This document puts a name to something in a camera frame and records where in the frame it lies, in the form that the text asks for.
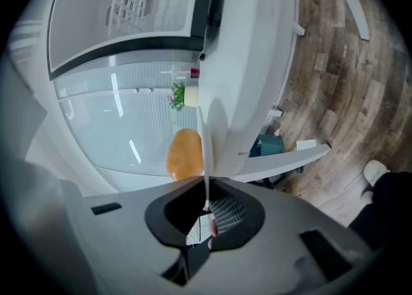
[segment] teal trash can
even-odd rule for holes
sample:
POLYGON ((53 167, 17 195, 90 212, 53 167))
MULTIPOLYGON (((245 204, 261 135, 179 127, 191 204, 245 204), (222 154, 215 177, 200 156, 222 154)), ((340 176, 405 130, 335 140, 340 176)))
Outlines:
POLYGON ((285 145, 283 140, 277 136, 259 135, 250 150, 249 157, 264 157, 265 155, 273 155, 283 153, 285 145))

